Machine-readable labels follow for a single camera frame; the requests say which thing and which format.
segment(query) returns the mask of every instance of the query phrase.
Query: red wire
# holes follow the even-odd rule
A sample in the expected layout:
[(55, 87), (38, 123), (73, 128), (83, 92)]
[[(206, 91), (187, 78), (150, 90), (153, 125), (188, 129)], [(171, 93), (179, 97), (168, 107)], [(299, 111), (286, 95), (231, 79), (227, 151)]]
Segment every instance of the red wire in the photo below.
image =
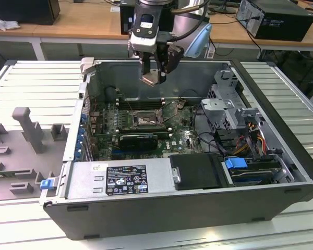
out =
[(238, 146), (239, 146), (238, 143), (239, 143), (239, 141), (240, 141), (241, 139), (243, 139), (243, 138), (245, 138), (245, 137), (244, 137), (244, 136), (240, 136), (239, 139), (236, 141), (236, 148), (238, 148)]

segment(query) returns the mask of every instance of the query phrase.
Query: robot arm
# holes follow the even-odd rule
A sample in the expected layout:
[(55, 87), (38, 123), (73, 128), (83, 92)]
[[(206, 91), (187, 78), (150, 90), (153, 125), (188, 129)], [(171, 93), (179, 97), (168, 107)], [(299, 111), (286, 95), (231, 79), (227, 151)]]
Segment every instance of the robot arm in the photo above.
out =
[[(176, 69), (184, 49), (173, 44), (192, 34), (202, 23), (207, 3), (185, 9), (176, 9), (178, 0), (136, 0), (135, 23), (130, 33), (134, 54), (139, 56), (142, 81), (150, 86), (166, 81), (166, 75)], [(204, 7), (201, 20), (186, 34), (176, 37), (172, 33), (176, 14)], [(151, 70), (150, 57), (154, 56), (157, 69)]]

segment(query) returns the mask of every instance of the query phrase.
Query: computer tower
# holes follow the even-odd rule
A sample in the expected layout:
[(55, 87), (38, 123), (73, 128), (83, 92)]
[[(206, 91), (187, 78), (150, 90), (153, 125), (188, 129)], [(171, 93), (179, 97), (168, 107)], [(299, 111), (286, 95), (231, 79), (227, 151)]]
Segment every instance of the computer tower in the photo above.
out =
[(289, 0), (242, 0), (236, 19), (256, 39), (300, 42), (313, 14)]
[(135, 0), (122, 0), (121, 8), (121, 34), (127, 35), (134, 23)]
[(60, 12), (58, 0), (0, 0), (0, 19), (52, 25)]

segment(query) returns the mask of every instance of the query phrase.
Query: desk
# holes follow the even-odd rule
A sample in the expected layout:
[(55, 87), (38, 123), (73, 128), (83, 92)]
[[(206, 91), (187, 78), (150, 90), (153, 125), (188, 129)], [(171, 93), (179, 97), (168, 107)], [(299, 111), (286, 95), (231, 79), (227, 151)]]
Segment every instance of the desk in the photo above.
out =
[[(109, 4), (70, 4), (60, 2), (61, 13), (52, 26), (22, 24), (21, 29), (0, 31), (0, 41), (29, 42), (38, 60), (45, 60), (42, 43), (121, 44), (128, 37), (121, 35), (119, 13), (110, 12)], [(234, 18), (213, 15), (211, 22), (232, 22)], [(216, 47), (251, 48), (256, 45), (239, 23), (214, 24), (211, 32)], [(313, 24), (302, 42), (256, 40), (262, 49), (313, 51)]]
[[(308, 4), (300, 2), (302, 8), (309, 7)], [(233, 15), (212, 15), (211, 23), (232, 22)], [(222, 48), (252, 48), (257, 46), (249, 38), (246, 29), (238, 22), (230, 24), (214, 24), (210, 35), (216, 47)], [(301, 42), (278, 41), (278, 40), (255, 40), (262, 49), (280, 50), (280, 51), (313, 51), (313, 24)]]

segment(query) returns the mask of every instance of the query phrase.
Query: power supply label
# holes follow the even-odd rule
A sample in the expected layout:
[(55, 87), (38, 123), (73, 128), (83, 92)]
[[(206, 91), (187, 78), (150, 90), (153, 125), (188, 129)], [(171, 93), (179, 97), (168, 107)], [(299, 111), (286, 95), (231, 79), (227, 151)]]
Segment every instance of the power supply label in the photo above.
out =
[(107, 195), (148, 193), (146, 165), (108, 167), (105, 193)]

